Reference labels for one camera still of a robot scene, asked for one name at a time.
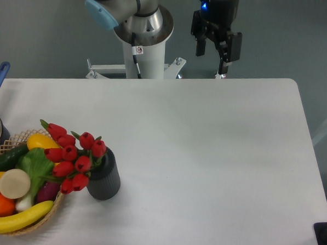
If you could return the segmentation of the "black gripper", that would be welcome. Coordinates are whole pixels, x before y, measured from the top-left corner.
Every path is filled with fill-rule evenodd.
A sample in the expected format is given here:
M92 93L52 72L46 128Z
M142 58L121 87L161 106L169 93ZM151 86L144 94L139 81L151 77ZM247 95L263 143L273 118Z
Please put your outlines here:
M239 0L199 1L200 8L194 11L191 26L191 35L197 43L196 56L204 55L206 39L217 42L220 56L218 74L226 74L229 64L240 59L242 49L242 33L231 33Z

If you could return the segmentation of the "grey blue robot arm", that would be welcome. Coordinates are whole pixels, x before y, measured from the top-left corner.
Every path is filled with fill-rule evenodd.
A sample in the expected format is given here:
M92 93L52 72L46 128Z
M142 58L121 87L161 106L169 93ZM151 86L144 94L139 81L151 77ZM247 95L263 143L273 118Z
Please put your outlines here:
M197 42L196 56L205 52L211 40L220 57L218 74L228 72L230 63L240 59L243 35L232 32L239 0L199 0L194 11L191 35ZM173 31L173 17L158 0L85 0L85 7L105 30L131 46L157 45L168 39Z

